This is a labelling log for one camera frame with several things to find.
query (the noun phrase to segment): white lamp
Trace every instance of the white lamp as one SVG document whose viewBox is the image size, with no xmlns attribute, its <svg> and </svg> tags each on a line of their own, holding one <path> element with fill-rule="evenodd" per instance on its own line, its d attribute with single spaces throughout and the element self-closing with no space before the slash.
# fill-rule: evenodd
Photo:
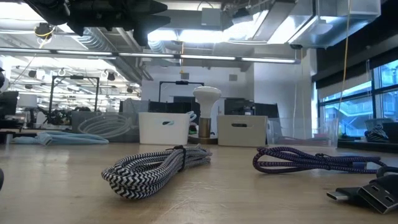
<svg viewBox="0 0 398 224">
<path fill-rule="evenodd" d="M 37 107 L 37 95 L 33 94 L 20 94 L 17 106 L 25 109 L 25 122 L 24 127 L 27 128 L 27 116 L 29 109 Z"/>
<path fill-rule="evenodd" d="M 203 144 L 216 144 L 217 138 L 210 136 L 211 130 L 211 108 L 214 103 L 220 98 L 221 90 L 209 87 L 201 86 L 193 90 L 193 95 L 200 104 L 200 119 L 199 119 L 199 135 L 193 137 L 194 143 Z"/>
</svg>

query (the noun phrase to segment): lamp shade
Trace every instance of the lamp shade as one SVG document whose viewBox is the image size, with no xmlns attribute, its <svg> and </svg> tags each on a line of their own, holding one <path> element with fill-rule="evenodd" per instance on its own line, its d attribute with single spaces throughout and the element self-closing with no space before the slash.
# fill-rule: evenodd
<svg viewBox="0 0 398 224">
<path fill-rule="evenodd" d="M 19 94 L 17 106 L 21 108 L 35 108 L 37 107 L 37 95 L 33 94 Z"/>
</svg>

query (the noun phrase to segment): blue fabric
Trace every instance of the blue fabric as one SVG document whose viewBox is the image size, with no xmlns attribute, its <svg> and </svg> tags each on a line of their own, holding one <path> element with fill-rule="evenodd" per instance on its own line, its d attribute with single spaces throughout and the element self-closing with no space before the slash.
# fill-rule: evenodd
<svg viewBox="0 0 398 224">
<path fill-rule="evenodd" d="M 109 141 L 105 138 L 94 134 L 74 134 L 56 131 L 47 131 L 37 133 L 37 136 L 32 137 L 18 137 L 12 140 L 14 144 L 108 144 Z"/>
</svg>

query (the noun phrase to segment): wooden table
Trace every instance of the wooden table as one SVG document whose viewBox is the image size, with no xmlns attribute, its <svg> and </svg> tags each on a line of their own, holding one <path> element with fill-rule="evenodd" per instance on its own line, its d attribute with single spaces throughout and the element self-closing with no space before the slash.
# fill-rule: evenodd
<svg viewBox="0 0 398 224">
<path fill-rule="evenodd" d="M 252 167 L 254 148 L 211 146 L 211 164 L 178 173 L 156 195 L 126 200 L 101 178 L 124 156 L 165 146 L 0 146 L 6 179 L 0 223 L 397 223 L 398 212 L 338 204 L 337 187 L 367 184 L 375 175 L 311 170 L 262 174 Z M 398 166 L 398 155 L 300 147 L 315 154 L 377 155 Z"/>
</svg>

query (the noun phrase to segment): blue braided cable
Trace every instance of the blue braided cable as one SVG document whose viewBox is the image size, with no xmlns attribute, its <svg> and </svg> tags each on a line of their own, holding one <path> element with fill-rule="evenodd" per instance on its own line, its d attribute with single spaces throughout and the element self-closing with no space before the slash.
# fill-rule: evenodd
<svg viewBox="0 0 398 224">
<path fill-rule="evenodd" d="M 359 174 L 375 174 L 377 169 L 355 168 L 354 163 L 373 162 L 385 167 L 380 157 L 363 156 L 328 156 L 324 154 L 310 155 L 292 147 L 257 148 L 257 155 L 253 158 L 253 166 L 256 170 L 266 174 L 282 174 L 311 169 L 340 170 Z M 272 156 L 290 162 L 259 161 L 262 156 Z M 291 167 L 282 169 L 267 169 L 265 167 Z"/>
</svg>

